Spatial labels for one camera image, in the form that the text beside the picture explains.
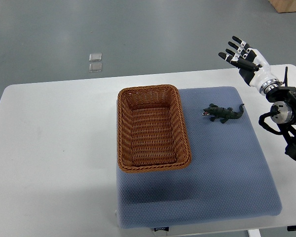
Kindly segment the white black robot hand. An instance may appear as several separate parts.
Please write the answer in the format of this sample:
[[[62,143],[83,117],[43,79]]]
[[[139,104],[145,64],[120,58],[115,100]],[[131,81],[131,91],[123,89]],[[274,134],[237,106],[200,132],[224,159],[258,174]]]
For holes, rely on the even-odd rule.
[[[244,82],[254,87],[265,96],[271,89],[279,87],[281,82],[271,72],[271,67],[264,56],[247,42],[233,36],[228,45],[232,50],[220,52],[219,57],[239,69]]]

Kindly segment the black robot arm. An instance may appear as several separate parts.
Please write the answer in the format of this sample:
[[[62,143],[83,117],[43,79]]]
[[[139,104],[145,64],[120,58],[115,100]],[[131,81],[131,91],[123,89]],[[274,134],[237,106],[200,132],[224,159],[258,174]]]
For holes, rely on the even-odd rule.
[[[282,135],[287,142],[285,154],[296,161],[296,88],[288,86],[288,67],[284,81],[267,81],[261,86],[270,111],[259,117],[259,125],[265,130]]]

